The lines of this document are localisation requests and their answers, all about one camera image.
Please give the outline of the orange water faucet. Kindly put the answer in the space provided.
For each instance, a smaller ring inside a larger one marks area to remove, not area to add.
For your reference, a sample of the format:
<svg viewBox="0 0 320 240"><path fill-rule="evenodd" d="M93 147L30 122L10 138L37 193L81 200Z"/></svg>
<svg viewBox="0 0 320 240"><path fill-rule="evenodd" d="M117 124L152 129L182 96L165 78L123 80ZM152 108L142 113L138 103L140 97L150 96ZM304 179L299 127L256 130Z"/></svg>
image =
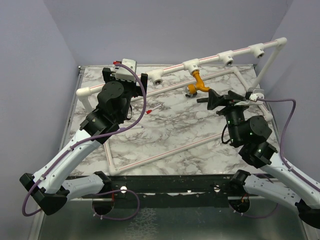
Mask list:
<svg viewBox="0 0 320 240"><path fill-rule="evenodd" d="M195 83L189 84L185 87L185 92L186 94L194 94L197 93L198 91L208 93L209 92L209 87L206 87L201 76L200 76L200 71L199 70L194 70L191 75L195 79Z"/></svg>

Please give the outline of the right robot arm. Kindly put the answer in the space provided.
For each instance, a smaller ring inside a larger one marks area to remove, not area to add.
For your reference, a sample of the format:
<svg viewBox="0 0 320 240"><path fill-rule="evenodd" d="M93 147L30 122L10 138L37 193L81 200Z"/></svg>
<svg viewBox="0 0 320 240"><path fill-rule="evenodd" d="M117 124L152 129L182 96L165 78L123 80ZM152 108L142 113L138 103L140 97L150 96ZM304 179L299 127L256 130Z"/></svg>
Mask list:
<svg viewBox="0 0 320 240"><path fill-rule="evenodd" d="M284 157L283 147L276 149L267 140L272 130L265 118L255 115L245 119L244 111L250 105L262 105L267 102L257 89L242 96L233 91L220 95L209 89L207 109L217 107L217 115L226 119L228 131L227 144L240 148L241 158L250 166L272 175L282 185L263 180L254 174L239 170L230 182L229 189L240 196L244 192L269 199L286 206L298 214L298 217L311 227L320 227L320 184Z"/></svg>

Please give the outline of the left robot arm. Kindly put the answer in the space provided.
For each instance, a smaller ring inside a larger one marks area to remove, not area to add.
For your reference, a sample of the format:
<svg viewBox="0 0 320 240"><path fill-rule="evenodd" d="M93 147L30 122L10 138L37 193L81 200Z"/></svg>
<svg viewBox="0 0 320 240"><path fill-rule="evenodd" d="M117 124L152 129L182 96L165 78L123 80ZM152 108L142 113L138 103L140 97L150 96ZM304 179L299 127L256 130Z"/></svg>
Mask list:
<svg viewBox="0 0 320 240"><path fill-rule="evenodd" d="M52 215L67 201L86 197L101 198L112 194L111 180L102 171L87 177L69 180L70 173L93 151L111 136L135 127L143 118L147 104L144 102L138 119L121 127L131 119L131 100L141 96L147 99L148 75L137 75L135 70L117 63L117 70L104 68L104 86L97 95L98 104L80 124L69 143L44 167L35 173L24 173L19 181L27 190L22 204L22 214L31 217L39 212Z"/></svg>

